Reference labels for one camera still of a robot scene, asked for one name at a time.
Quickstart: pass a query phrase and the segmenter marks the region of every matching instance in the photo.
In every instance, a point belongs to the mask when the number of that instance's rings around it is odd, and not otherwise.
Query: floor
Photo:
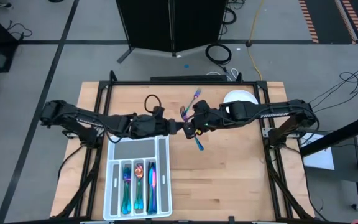
[[[25,40],[60,40],[74,0],[12,0],[14,9],[0,9],[0,23],[21,22],[34,33]],[[260,0],[247,0],[236,11],[237,22],[228,26],[223,39],[247,39]],[[124,40],[115,1],[80,0],[67,40]],[[265,0],[255,28],[256,40],[311,40],[298,0]],[[245,80],[258,76],[242,44],[232,50],[228,68],[237,68]],[[24,144],[42,88],[50,74],[57,44],[20,45],[9,73],[0,73],[0,206]],[[204,54],[204,47],[181,52],[180,58],[135,49],[122,64],[116,61],[126,45],[65,45],[47,95],[75,104],[83,81],[108,79],[114,70],[119,80],[148,80],[154,76],[202,75],[220,72]],[[341,80],[341,72],[358,70],[358,45],[255,44],[250,48],[264,80],[284,82],[288,99],[310,101]],[[213,56],[225,52],[214,49]],[[350,96],[345,84],[317,108],[333,105]],[[319,112],[321,129],[335,130],[358,119],[358,95],[350,102]],[[48,218],[67,139],[60,129],[37,126],[27,160],[7,213],[6,222]],[[307,173],[311,201],[328,220],[350,222],[358,218],[350,204],[357,202],[356,187],[345,181]]]

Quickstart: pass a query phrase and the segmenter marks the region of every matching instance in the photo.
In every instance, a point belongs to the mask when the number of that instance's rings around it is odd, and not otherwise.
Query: iridescent fork
[[[188,117],[187,117],[187,114],[186,114],[185,107],[184,107],[184,106],[179,107],[179,111],[180,111],[180,116],[181,116],[181,118],[182,118],[185,122],[187,122]],[[200,151],[203,151],[203,150],[204,150],[204,147],[203,147],[203,145],[200,143],[200,141],[198,140],[197,136],[194,136],[194,139],[196,140],[196,144],[197,144],[197,146],[198,146],[198,149],[199,149]]]
[[[194,94],[193,99],[191,100],[190,104],[187,106],[187,108],[186,108],[186,110],[185,110],[185,114],[187,113],[187,111],[189,111],[189,108],[190,108],[191,104],[193,104],[194,100],[197,99],[200,94],[201,94],[201,89],[198,88],[198,89],[196,90],[196,93]]]

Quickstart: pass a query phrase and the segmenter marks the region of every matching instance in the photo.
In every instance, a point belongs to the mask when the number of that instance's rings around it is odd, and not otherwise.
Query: black metal frame
[[[154,81],[154,82],[152,82],[152,81],[145,81],[145,82],[123,81],[123,82],[119,82],[119,81],[117,81],[117,78],[114,75],[114,73],[111,72],[110,80],[99,82],[98,94],[96,97],[94,111],[98,112],[100,110],[100,104],[101,104],[101,100],[102,100],[103,91],[107,89],[107,95],[106,95],[106,101],[105,101],[105,105],[104,105],[103,114],[108,113],[110,102],[111,102],[112,88],[114,85],[233,85],[233,86],[236,86],[236,85],[244,86],[245,85],[245,86],[253,87],[255,97],[258,99],[259,103],[261,102],[259,90],[262,90],[262,93],[264,95],[264,101],[266,103],[270,102],[269,92],[268,92],[266,81],[245,82],[242,80],[242,75],[239,75],[237,80],[234,82],[211,82],[211,81],[197,81],[197,82],[195,82],[195,81],[190,81],[190,82],[189,81],[179,81],[179,82],[178,81]],[[271,128],[273,128],[275,126],[274,120],[272,118],[268,119],[268,123]],[[260,133],[261,133],[261,135],[263,135],[262,128],[265,127],[265,120],[259,120],[259,124],[260,124]],[[33,223],[34,224],[35,223],[76,223],[76,224],[78,224],[80,222],[91,221],[92,209],[93,209],[93,203],[94,203],[94,195],[95,195],[95,191],[96,191],[99,166],[100,166],[100,162],[101,162],[101,151],[103,148],[102,143],[103,143],[103,141],[101,142],[101,146],[96,149],[96,155],[95,155],[95,159],[94,159],[93,168],[91,169],[91,171],[89,172],[88,175],[86,175],[86,174],[88,173],[88,169],[90,166],[92,149],[87,149],[85,161],[84,161],[84,165],[83,165],[83,171],[82,171],[82,175],[81,175],[80,188],[78,189],[77,193],[75,194],[75,196],[73,197],[73,199],[70,202],[71,210],[65,210],[64,212],[62,212],[61,214],[64,214],[63,217],[51,217],[48,220],[34,220],[34,221],[27,221],[27,222],[17,222],[16,224],[33,224]],[[269,146],[264,141],[264,153],[265,153],[266,161],[272,160],[272,158],[270,157],[270,150],[271,150],[271,148],[269,148]],[[268,179],[269,179],[269,184],[270,184],[270,193],[272,196],[272,203],[273,203],[276,222],[285,222],[288,224],[289,223],[340,224],[337,222],[323,222],[323,221],[318,221],[318,220],[313,220],[313,219],[293,218],[290,201],[293,202],[294,198],[292,197],[292,195],[290,195],[291,196],[290,198],[286,198],[285,194],[284,194],[284,202],[285,202],[285,210],[287,213],[287,217],[281,216],[280,205],[279,205],[278,197],[277,197],[276,184],[282,190],[286,188],[287,184],[285,182],[285,173],[284,173],[283,162],[282,162],[280,151],[275,151],[275,156],[277,158],[278,175],[274,178],[271,175],[268,175]],[[268,170],[274,169],[271,162],[266,162],[266,165],[267,165]],[[87,187],[89,186],[89,184],[91,184],[91,190],[89,192],[89,200],[88,200],[88,204],[87,204],[87,208],[86,208],[86,214],[85,214],[85,216],[80,216],[82,195],[83,195],[83,192],[85,191],[85,189],[87,189]],[[68,217],[69,214],[71,213],[71,211],[74,210],[74,208],[75,208],[74,217]],[[251,223],[251,222],[235,222],[234,217],[228,217],[228,220],[229,220],[230,224],[232,224],[232,223],[233,224],[234,223],[246,223],[246,224]],[[171,223],[179,223],[180,221],[152,221],[151,219],[146,219],[146,221],[130,220],[130,221],[115,221],[114,223],[147,223],[147,224],[149,224],[151,222],[161,223],[161,224],[165,224],[165,223],[171,224]],[[207,223],[204,221],[196,221],[196,222],[188,221],[188,222],[191,222],[194,224]],[[218,223],[227,223],[227,221],[213,221],[213,222],[208,222],[208,223],[217,223],[218,224]]]

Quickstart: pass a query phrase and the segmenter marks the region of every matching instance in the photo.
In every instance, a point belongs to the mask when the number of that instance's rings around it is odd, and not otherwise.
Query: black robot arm
[[[269,132],[270,144],[275,145],[298,127],[309,127],[316,121],[310,105],[302,100],[261,105],[235,101],[220,104],[219,108],[210,108],[205,100],[201,100],[193,105],[193,110],[194,115],[188,121],[176,122],[163,118],[164,108],[160,106],[154,107],[151,115],[105,116],[55,100],[45,104],[40,120],[43,126],[59,125],[78,135],[81,144],[87,147],[98,146],[98,129],[119,138],[140,139],[176,134],[183,128],[186,137],[191,139],[208,131],[242,127],[255,119],[289,116],[284,124]]]

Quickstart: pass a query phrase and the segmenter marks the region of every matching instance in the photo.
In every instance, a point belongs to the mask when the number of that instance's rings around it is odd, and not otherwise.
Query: white cable
[[[239,76],[239,71],[235,68],[230,69],[230,73],[231,75],[234,77],[234,79],[237,79],[237,77]],[[208,72],[206,75],[221,75],[219,72]],[[233,81],[233,79],[229,76],[229,73],[226,73],[226,77],[230,80]]]

